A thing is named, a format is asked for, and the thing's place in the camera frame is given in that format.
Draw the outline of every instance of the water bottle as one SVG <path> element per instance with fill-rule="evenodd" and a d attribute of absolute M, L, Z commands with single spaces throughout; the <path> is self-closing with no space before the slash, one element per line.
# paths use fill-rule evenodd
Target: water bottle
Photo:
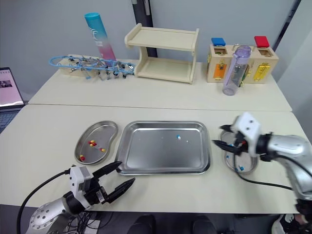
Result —
<path fill-rule="evenodd" d="M 237 92 L 246 71 L 250 54 L 251 48 L 249 46 L 243 45 L 236 49 L 224 79 L 222 89 L 224 94 L 232 96 Z"/>

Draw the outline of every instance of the laptop keyboard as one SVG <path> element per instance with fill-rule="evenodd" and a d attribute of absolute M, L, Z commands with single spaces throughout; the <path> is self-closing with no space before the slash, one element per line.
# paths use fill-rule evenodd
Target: laptop keyboard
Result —
<path fill-rule="evenodd" d="M 6 126 L 12 121 L 17 113 L 1 113 L 0 114 L 0 133 L 5 129 Z"/>

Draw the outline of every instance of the pink and blue tube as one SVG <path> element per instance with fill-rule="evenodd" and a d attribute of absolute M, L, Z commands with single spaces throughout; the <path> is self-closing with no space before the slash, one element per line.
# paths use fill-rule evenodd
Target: pink and blue tube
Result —
<path fill-rule="evenodd" d="M 99 13 L 92 12 L 84 15 L 87 24 L 91 30 L 92 37 L 96 42 L 98 51 L 105 60 L 116 61 L 113 49 L 108 41 L 107 34 Z M 113 66 L 112 62 L 105 62 L 109 67 Z"/>

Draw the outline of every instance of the laptop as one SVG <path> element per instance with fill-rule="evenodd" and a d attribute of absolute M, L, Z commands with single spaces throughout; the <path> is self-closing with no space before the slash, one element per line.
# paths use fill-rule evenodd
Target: laptop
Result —
<path fill-rule="evenodd" d="M 0 68 L 0 133 L 24 105 L 10 68 Z"/>

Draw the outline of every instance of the white table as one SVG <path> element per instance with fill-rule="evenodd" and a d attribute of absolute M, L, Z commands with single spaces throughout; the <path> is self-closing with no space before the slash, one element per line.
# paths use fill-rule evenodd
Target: white table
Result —
<path fill-rule="evenodd" d="M 0 204 L 20 205 L 37 185 L 78 164 L 74 149 L 93 123 L 112 120 L 118 125 L 109 157 L 94 170 L 114 161 L 122 130 L 134 120 L 196 120 L 205 124 L 210 139 L 218 139 L 218 126 L 230 124 L 241 111 L 171 110 L 147 108 L 27 105 L 0 135 Z M 290 112 L 252 112 L 263 132 L 306 137 Z M 201 175 L 142 175 L 112 204 L 96 210 L 133 212 L 205 212 L 277 214 L 296 212 L 292 191 L 247 183 L 229 170 L 221 149 L 211 144 L 212 163 Z M 112 191 L 130 176 L 113 172 L 100 183 Z M 250 179 L 289 186 L 277 162 L 260 162 Z M 42 188 L 27 204 L 38 207 L 69 191 L 67 175 Z"/>
<path fill-rule="evenodd" d="M 101 81 L 57 71 L 30 104 L 118 106 L 195 110 L 292 111 L 272 76 L 266 84 L 245 84 L 237 94 L 207 83 L 206 63 L 197 63 L 193 84 L 128 76 Z"/>

